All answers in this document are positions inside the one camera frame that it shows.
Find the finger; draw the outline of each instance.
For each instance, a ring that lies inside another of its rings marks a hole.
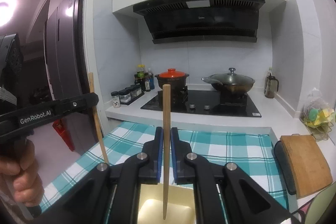
[[[43,191],[40,176],[36,177],[33,185],[29,189],[14,193],[14,200],[16,202],[29,202],[34,200]]]
[[[35,160],[35,147],[31,140],[26,141],[25,150],[20,159],[20,166],[26,170]]]
[[[20,173],[20,169],[20,165],[13,159],[0,156],[0,173],[13,176]]]
[[[26,170],[22,170],[19,176],[13,181],[13,186],[16,191],[29,189],[37,176],[39,165],[35,160]]]
[[[38,206],[42,201],[43,195],[44,195],[44,189],[42,189],[42,191],[36,196],[36,198],[34,198],[31,201],[25,202],[24,205],[26,205],[27,207]]]

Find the cutting board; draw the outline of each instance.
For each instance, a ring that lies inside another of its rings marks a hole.
[[[313,194],[333,182],[330,168],[311,135],[280,138],[293,173],[297,198]]]

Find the plastic bag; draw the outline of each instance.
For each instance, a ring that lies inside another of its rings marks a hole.
[[[335,118],[335,111],[322,99],[321,92],[313,88],[303,106],[305,124],[316,128],[322,124],[328,124]]]
[[[307,100],[303,105],[303,114],[309,119],[310,111],[315,108],[320,112],[322,109],[330,108],[328,103],[322,99],[322,94],[317,88],[313,88],[308,94]]]

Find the black cooktop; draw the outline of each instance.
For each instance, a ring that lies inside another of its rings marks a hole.
[[[187,94],[172,95],[171,112],[222,115],[237,117],[261,117],[248,94],[232,97],[215,90],[187,90]],[[141,109],[162,111],[162,91]]]

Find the red bag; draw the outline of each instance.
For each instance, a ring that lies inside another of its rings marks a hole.
[[[62,120],[56,120],[53,124],[52,124],[53,128],[56,130],[56,132],[58,133],[58,135],[61,136],[61,138],[63,139],[63,141],[67,144],[68,148],[71,151],[75,150],[75,147],[72,143],[71,137],[69,132],[67,131],[67,129],[65,128],[65,126],[62,123]]]

